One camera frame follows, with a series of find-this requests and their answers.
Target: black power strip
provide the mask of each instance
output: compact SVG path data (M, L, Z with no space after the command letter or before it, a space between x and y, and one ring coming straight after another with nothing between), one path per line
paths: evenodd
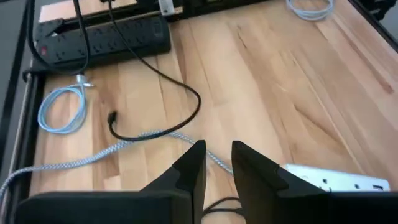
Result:
M119 21L118 27L140 56L156 55L170 51L169 27L161 16ZM65 30L63 20L40 23L36 29L36 49L41 57L57 68L79 68L85 61L84 39L78 29ZM87 28L91 48L90 66L106 65L132 59L112 24ZM47 71L34 61L32 69Z

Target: black metal frame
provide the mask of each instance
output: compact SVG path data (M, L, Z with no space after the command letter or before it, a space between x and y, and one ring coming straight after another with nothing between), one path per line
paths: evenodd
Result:
M386 28L384 28L378 20L376 20L369 11L358 1L348 0L356 10L375 28L379 34L387 41L387 43L398 52L398 40L393 37Z
M205 2L202 0L174 0L174 7L183 7L183 12L181 14L169 16L166 19L169 22L173 22L180 19L200 16L211 12L231 9L234 7L254 4L262 1L264 0L215 0L212 2ZM350 0L350 2L353 3L357 9L359 9L361 14L364 15L364 17L377 29L377 31L379 31L379 33L390 43L390 45L396 51L398 51L398 45L396 42L394 42L394 38L389 35L385 29L378 27L379 23L370 19L370 15L367 15L366 11L364 11L361 6L356 3L356 1ZM115 19L122 19L125 17L159 11L159 5L155 0L150 0L147 2L138 1L138 3L139 4L115 9ZM100 22L109 22L109 16L107 12L96 12L85 16L85 21L88 25L93 25ZM78 22L75 18L64 21L63 29L77 29L77 27ZM16 55L16 58L22 57L22 52L19 53L21 53L21 55ZM19 144L16 148L17 160L13 170L18 170L33 164L38 132L38 124L35 121L35 118L37 117L38 108L44 94L45 79L45 75L35 75L33 77L26 78L29 92L27 97L27 105L25 108L25 115L22 117L23 125L21 127L21 144ZM29 196L29 185L30 174L26 174L18 178L18 181L12 183L9 188L9 200L7 203L5 203L5 205L7 205L7 209L5 211L6 217L10 218L12 216L12 211L15 210L17 204Z

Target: gray braided cable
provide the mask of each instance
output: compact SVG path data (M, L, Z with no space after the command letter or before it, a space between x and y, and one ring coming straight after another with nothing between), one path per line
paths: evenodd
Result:
M148 136L148 135L152 135L152 134L157 134L162 132L161 130L156 130L156 131L149 131L146 133L142 133L139 135L139 137L142 136ZM182 134L182 133L177 133L177 132L172 132L169 133L168 136L173 137L175 139L181 139L183 141L186 141L190 144L194 144L195 141L191 138L189 138L188 136ZM0 201L2 201L2 198L4 196L4 194L6 193L6 190L8 188L8 185L18 176L27 172L37 172L37 171L45 171L45 170L67 170L67 169L73 169L73 168L77 168L77 167L81 167L81 166L85 166L88 164L92 164L94 162L97 162L103 158L105 158L106 156L120 151L121 149L133 145L136 142L129 142L129 141L119 141L118 143L108 147L107 149L104 149L102 151L100 151L99 153L84 158L84 159L79 159L76 161L71 161L71 162L63 162L63 163L59 163L59 164L44 164L41 166L31 166L31 167L25 167L22 169L19 169L15 172L13 172L7 179L6 181L4 181L3 185L0 188ZM214 162L216 162L221 168L223 168L227 173L233 175L233 171L232 169L225 164L221 159L217 158L216 155L214 155L212 152L210 152L209 150L207 150L207 155L210 157L210 159L212 159Z

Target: butcher block tabletop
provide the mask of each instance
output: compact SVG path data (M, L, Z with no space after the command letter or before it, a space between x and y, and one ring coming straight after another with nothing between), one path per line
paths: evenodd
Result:
M305 7L313 1L304 1ZM117 0L114 7L134 4ZM107 10L81 0L84 14ZM75 17L71 0L43 6L40 21ZM299 19L285 1L272 0L170 23L172 49L146 57L151 65L190 85L202 97L198 116L180 130L204 139L231 164L240 140L278 164L294 163L387 179L398 190L398 54L346 0L319 22ZM35 164L88 157L125 136L167 129L191 115L197 99L138 60L86 71L87 116L73 134L40 130ZM76 82L53 76L45 95ZM62 95L47 114L49 125L68 123L78 96ZM95 164L34 173L30 194L49 191L140 190L190 145L168 137L139 142ZM234 180L207 163L205 206L237 195ZM204 223L244 223L215 213Z

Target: power outlet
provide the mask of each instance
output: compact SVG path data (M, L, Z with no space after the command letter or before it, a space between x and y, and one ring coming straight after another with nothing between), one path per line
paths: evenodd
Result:
M283 168L308 183L329 192L388 192L387 180L316 167L286 164Z
M141 57L166 53L171 48L169 27L161 16L131 18L117 23L129 47ZM60 26L57 28L62 30L59 33L43 35L44 31L39 32L38 52L47 63L58 68L81 67L86 56L82 34L78 30L68 30L67 25ZM87 27L86 31L91 48L91 67L134 58L112 24ZM35 61L32 69L45 70Z

